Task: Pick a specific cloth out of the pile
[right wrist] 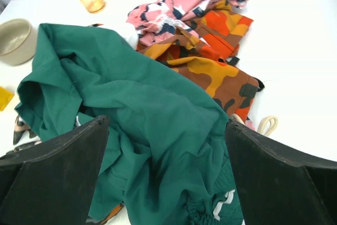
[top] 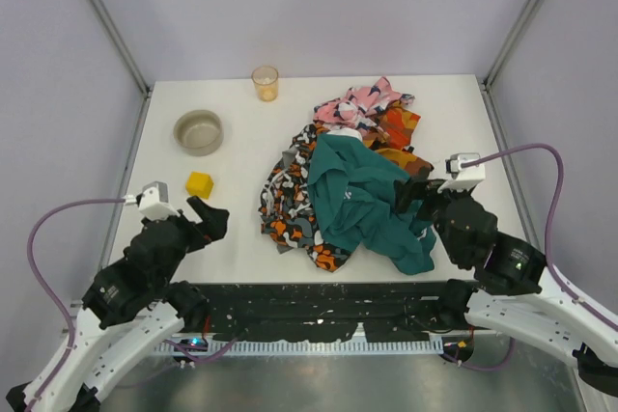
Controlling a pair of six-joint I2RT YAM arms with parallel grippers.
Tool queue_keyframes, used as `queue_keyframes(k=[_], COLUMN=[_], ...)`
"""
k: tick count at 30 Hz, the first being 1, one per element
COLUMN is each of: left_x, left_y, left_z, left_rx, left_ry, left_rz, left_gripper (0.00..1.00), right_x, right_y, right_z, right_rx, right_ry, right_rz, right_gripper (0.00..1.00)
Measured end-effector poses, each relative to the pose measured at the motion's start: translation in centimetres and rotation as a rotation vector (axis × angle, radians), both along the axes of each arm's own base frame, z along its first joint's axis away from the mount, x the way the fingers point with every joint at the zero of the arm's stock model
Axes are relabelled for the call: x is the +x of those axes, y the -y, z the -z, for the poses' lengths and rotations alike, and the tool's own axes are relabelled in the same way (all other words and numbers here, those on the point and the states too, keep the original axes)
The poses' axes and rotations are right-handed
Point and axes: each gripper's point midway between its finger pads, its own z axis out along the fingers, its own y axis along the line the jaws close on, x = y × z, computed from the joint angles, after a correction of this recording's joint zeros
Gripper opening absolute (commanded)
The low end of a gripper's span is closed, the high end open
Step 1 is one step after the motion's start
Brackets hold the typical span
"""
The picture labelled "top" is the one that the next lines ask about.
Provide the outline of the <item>teal cloth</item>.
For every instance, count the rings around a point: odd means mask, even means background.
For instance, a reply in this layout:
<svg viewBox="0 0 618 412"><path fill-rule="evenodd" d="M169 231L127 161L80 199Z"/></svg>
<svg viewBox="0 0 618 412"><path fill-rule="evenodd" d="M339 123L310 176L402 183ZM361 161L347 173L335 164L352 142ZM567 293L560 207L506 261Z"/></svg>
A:
<svg viewBox="0 0 618 412"><path fill-rule="evenodd" d="M322 239L349 252L362 245L406 275L434 270L436 237L431 223L419 217L422 202L396 211L395 183L407 180L407 172L361 141L320 135L307 189Z"/></svg>

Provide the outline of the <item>black orange camouflage cloth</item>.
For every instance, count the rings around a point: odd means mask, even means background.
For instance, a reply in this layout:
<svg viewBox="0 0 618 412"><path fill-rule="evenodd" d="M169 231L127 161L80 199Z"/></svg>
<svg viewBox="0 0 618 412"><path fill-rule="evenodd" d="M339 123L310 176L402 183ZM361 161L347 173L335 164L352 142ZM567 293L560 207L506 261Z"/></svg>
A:
<svg viewBox="0 0 618 412"><path fill-rule="evenodd" d="M311 158L318 136L326 132L321 124L308 124L293 137L262 187L258 213L261 233L273 240L279 253L303 250L318 268L334 272L351 252L322 238L308 195Z"/></svg>

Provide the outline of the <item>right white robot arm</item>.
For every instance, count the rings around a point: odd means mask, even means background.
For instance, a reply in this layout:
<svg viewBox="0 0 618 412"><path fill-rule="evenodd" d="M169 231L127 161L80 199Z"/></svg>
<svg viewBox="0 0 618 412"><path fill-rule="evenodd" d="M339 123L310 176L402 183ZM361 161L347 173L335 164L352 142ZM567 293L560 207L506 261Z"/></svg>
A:
<svg viewBox="0 0 618 412"><path fill-rule="evenodd" d="M441 321L532 345L576 369L588 386L616 396L616 331L576 302L573 285L559 286L542 252L500 232L494 214L446 180L397 180L394 189L396 211L418 202L419 218L434 226L449 261L473 273L472 282L447 281L437 300Z"/></svg>

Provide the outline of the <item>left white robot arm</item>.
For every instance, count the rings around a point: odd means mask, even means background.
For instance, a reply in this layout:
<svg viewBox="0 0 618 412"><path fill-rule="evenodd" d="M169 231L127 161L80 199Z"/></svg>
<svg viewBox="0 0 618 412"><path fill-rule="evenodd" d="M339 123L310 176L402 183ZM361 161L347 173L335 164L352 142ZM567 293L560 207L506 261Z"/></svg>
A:
<svg viewBox="0 0 618 412"><path fill-rule="evenodd" d="M7 393L14 411L95 411L156 345L206 323L209 309L201 291L172 278L187 255L225 236L229 211L192 196L187 203L199 219L191 221L153 187L114 202L136 206L142 229L118 261L96 274L76 316L42 276L34 260L35 238L28 238L31 270L60 310L68 334L33 380Z"/></svg>

